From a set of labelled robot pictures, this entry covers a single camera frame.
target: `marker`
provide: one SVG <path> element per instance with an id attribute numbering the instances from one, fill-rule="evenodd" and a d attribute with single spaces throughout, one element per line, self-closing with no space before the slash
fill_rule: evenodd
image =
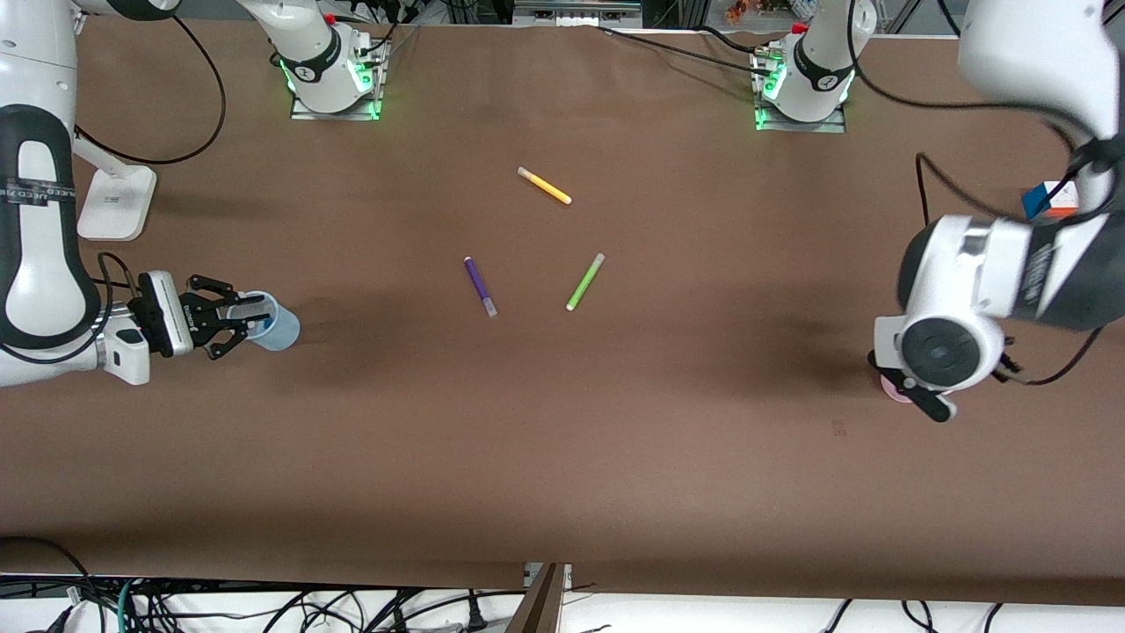
<path id="1" fill-rule="evenodd" d="M 480 271 L 477 270 L 477 264 L 472 262 L 471 256 L 465 257 L 465 269 L 469 271 L 469 279 L 472 281 L 472 287 L 477 288 L 477 296 L 480 297 L 480 302 L 485 304 L 485 311 L 488 316 L 496 315 L 496 305 L 492 301 L 492 297 L 488 296 L 488 288 L 485 287 L 485 280 L 480 278 Z"/>
<path id="2" fill-rule="evenodd" d="M 523 175 L 524 178 L 526 178 L 536 187 L 539 187 L 540 189 L 542 189 L 542 190 L 547 191 L 548 193 L 555 196 L 555 198 L 557 200 L 559 200 L 560 202 L 562 202 L 562 204 L 570 204 L 570 196 L 568 196 L 568 195 L 564 193 L 562 191 L 560 191 L 558 189 L 558 187 L 556 187 L 555 184 L 551 184 L 547 180 L 543 180 L 542 178 L 536 175 L 534 173 L 528 171 L 526 169 L 523 169 L 522 166 L 520 169 L 516 169 L 515 172 L 519 173 L 520 175 Z"/>
<path id="3" fill-rule="evenodd" d="M 590 287 L 590 282 L 594 280 L 594 274 L 597 274 L 597 269 L 602 266 L 602 262 L 605 261 L 605 255 L 597 253 L 594 257 L 594 262 L 590 264 L 590 269 L 586 270 L 586 275 L 582 278 L 578 287 L 575 288 L 574 293 L 570 295 L 570 300 L 566 301 L 566 308 L 574 310 L 578 307 L 578 301 L 582 300 L 582 295 L 586 293 L 586 288 Z"/>

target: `brown table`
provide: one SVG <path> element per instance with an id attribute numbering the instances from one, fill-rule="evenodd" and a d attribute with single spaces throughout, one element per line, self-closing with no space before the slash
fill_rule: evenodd
<path id="1" fill-rule="evenodd" d="M 302 340 L 154 359 L 143 388 L 0 392 L 0 531 L 112 573 L 513 586 L 566 560 L 600 590 L 1125 603 L 1119 328 L 1055 387 L 958 394 L 947 425 L 864 361 L 921 225 L 914 153 L 1015 208 L 1065 159 L 1033 117 L 855 88 L 844 136 L 758 133 L 739 71 L 590 28 L 424 28 L 384 120 L 290 121 L 254 24 L 192 27 L 227 126 L 108 245 L 270 290 Z M 210 129 L 174 25 L 91 19 L 80 48 L 79 119 L 102 141 L 166 156 Z M 954 58 L 865 54 L 888 88 L 965 98 Z M 83 244 L 91 269 L 105 245 Z M 1081 341 L 1010 332 L 1040 376 Z"/>

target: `purple marker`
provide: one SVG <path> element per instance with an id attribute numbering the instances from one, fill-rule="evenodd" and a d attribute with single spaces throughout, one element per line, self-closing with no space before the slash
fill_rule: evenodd
<path id="1" fill-rule="evenodd" d="M 492 301 L 492 297 L 488 296 L 488 288 L 485 287 L 485 280 L 480 278 L 480 271 L 477 270 L 477 264 L 472 262 L 471 256 L 465 257 L 465 269 L 469 271 L 469 279 L 472 280 L 472 287 L 477 288 L 477 296 L 480 297 L 480 302 L 485 304 L 485 311 L 489 316 L 495 316 L 496 305 Z"/>

